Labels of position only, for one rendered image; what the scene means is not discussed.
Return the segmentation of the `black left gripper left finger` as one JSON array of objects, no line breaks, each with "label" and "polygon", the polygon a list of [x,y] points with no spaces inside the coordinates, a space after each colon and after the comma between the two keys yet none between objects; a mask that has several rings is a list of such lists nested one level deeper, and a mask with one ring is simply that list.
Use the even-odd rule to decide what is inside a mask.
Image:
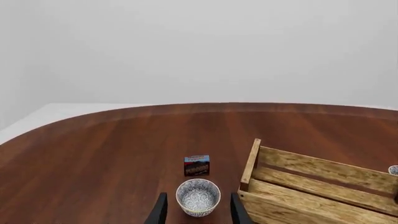
[{"label": "black left gripper left finger", "polygon": [[167,193],[162,192],[159,194],[158,199],[150,214],[147,216],[144,224],[165,224],[167,219],[167,210]]}]

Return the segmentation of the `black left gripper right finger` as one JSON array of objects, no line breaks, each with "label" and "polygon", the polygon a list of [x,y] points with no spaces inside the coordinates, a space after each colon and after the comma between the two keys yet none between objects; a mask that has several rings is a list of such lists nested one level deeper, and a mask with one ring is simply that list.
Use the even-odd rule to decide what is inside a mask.
[{"label": "black left gripper right finger", "polygon": [[237,193],[231,193],[230,210],[233,224],[252,224],[252,220]]}]

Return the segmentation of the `wooden slat tray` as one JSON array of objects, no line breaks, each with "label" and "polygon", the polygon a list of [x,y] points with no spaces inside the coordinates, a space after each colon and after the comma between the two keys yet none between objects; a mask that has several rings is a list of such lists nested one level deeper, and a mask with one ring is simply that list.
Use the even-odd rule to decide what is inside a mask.
[{"label": "wooden slat tray", "polygon": [[261,145],[237,194],[255,224],[398,224],[398,176]]}]

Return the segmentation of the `small printed food box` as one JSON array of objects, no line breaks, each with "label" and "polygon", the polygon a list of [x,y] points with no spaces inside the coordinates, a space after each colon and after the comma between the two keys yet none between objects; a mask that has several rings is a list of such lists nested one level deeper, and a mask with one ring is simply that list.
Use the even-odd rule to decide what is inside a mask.
[{"label": "small printed food box", "polygon": [[210,174],[209,155],[188,156],[183,160],[183,173],[185,177]]}]

